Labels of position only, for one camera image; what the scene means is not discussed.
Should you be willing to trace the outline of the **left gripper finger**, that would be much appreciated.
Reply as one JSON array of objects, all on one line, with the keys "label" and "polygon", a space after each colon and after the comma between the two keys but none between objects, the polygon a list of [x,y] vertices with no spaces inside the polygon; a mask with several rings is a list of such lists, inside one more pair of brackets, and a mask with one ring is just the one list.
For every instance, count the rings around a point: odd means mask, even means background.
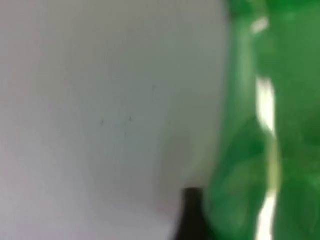
[{"label": "left gripper finger", "polygon": [[203,189],[197,187],[184,188],[181,193],[180,217],[174,232],[175,240],[206,240],[207,223],[204,218]]}]

